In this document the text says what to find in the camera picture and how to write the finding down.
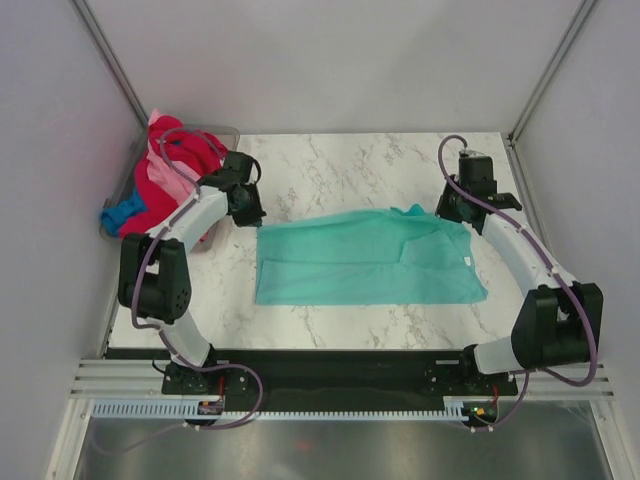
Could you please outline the grey plastic bin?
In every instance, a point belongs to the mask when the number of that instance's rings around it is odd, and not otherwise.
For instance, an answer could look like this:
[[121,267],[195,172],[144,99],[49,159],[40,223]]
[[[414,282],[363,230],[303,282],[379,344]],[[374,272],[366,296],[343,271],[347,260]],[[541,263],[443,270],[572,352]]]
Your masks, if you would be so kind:
[[[230,126],[187,124],[188,130],[201,130],[209,132],[220,140],[220,142],[229,150],[235,150],[239,145],[241,137],[240,132]],[[142,159],[146,149],[147,133],[143,129],[129,149],[129,157],[125,162],[124,170],[116,183],[114,192],[105,199],[102,208],[116,207],[121,201],[130,197],[135,186],[134,171],[139,160]],[[212,226],[205,235],[204,240],[194,247],[195,252],[206,252],[211,249],[216,233],[217,226]]]

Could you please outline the teal t shirt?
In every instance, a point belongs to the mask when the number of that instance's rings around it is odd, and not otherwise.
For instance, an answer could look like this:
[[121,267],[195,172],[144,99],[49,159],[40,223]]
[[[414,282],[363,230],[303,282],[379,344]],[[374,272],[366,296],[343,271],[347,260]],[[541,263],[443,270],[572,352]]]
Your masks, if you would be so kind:
[[366,209],[265,226],[256,248],[262,306],[482,302],[471,235],[425,212]]

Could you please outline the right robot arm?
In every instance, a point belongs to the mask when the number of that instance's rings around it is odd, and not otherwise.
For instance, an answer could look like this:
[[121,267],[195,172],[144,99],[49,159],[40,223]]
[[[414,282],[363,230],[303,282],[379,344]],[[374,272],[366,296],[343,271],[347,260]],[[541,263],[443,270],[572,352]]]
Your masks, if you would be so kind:
[[500,255],[524,297],[509,335],[465,349],[458,381],[467,392],[483,392],[494,374],[545,370],[586,363],[593,376],[603,293],[581,283],[550,254],[529,226],[511,193],[501,193],[489,156],[462,152],[459,172],[446,179],[436,214],[467,223]]

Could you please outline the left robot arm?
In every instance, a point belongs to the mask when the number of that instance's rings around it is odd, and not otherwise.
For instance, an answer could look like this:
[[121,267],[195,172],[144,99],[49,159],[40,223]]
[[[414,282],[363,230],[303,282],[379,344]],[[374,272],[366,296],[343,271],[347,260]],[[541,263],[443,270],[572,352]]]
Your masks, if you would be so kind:
[[119,304],[130,311],[132,326],[158,334],[172,361],[185,370],[185,382],[208,393],[219,382],[219,369],[209,363],[213,347],[189,312],[192,286],[187,256],[211,227],[231,217],[238,227],[262,225],[266,216],[258,191],[261,175],[256,159],[229,152],[222,167],[192,183],[186,200],[145,233],[121,242]]

